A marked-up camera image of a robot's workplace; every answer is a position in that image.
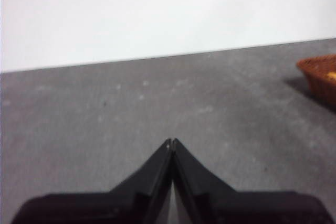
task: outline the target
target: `black plastic part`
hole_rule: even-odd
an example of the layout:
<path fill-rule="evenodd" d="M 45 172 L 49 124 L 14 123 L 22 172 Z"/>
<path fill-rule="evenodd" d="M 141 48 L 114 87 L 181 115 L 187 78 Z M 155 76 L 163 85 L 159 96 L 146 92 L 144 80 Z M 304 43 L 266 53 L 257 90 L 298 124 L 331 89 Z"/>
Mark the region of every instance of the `black plastic part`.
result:
<path fill-rule="evenodd" d="M 167 213 L 161 209 L 170 196 L 171 158 L 171 140 L 167 140 L 137 172 L 109 193 L 52 194 L 34 198 L 21 207 L 13 224 L 151 224 L 157 219 L 165 223 Z"/>
<path fill-rule="evenodd" d="M 166 140 L 109 193 L 52 194 L 26 202 L 13 224 L 167 223 L 174 180 L 180 223 L 333 224 L 316 198 L 295 192 L 238 192 L 179 140 Z"/>
<path fill-rule="evenodd" d="M 315 197 L 295 192 L 237 192 L 208 171 L 178 140 L 174 140 L 173 148 L 178 211 L 187 212 L 194 224 L 334 223 Z M 180 216 L 180 223 L 186 221 L 185 215 Z"/>

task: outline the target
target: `gray carpet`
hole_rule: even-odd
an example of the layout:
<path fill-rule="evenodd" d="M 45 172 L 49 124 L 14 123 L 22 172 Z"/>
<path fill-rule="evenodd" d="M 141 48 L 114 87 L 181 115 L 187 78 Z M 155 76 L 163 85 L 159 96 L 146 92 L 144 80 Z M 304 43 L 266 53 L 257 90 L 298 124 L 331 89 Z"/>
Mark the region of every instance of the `gray carpet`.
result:
<path fill-rule="evenodd" d="M 1 223 L 30 197 L 110 190 L 168 137 L 238 190 L 313 194 L 335 218 L 336 112 L 295 67 L 332 52 L 336 39 L 1 74 Z"/>

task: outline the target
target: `brown basket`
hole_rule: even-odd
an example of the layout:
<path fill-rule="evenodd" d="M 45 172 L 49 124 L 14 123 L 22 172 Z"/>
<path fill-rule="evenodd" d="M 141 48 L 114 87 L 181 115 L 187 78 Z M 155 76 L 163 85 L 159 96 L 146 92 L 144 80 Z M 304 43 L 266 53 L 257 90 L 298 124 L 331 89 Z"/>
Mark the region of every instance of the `brown basket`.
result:
<path fill-rule="evenodd" d="M 306 76 L 311 92 L 336 106 L 336 80 L 327 75 L 329 72 L 336 72 L 336 55 L 302 59 L 296 66 Z"/>

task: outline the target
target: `dust speck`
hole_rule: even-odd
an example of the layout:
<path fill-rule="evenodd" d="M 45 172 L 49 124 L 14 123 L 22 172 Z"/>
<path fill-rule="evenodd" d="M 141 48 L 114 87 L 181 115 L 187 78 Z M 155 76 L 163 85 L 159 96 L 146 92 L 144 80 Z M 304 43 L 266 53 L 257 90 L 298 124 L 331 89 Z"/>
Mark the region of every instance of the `dust speck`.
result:
<path fill-rule="evenodd" d="M 187 83 L 188 83 L 188 79 L 178 80 L 178 81 L 176 82 L 176 86 L 186 85 Z"/>
<path fill-rule="evenodd" d="M 213 112 L 214 111 L 214 108 L 212 106 L 207 106 L 205 108 L 200 108 L 197 112 L 199 114 L 203 114 L 203 113 L 207 113 L 207 112 Z"/>

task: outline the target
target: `concrete floor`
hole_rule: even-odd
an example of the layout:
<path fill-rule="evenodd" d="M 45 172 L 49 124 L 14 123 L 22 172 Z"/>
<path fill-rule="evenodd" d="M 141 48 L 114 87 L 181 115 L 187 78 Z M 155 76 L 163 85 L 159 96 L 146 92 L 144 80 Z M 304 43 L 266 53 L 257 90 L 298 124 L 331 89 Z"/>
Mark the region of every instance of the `concrete floor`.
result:
<path fill-rule="evenodd" d="M 110 190 L 168 137 L 238 190 L 313 194 L 335 218 L 336 112 L 295 67 L 329 53 L 336 39 L 1 74 L 1 223 L 30 197 Z"/>

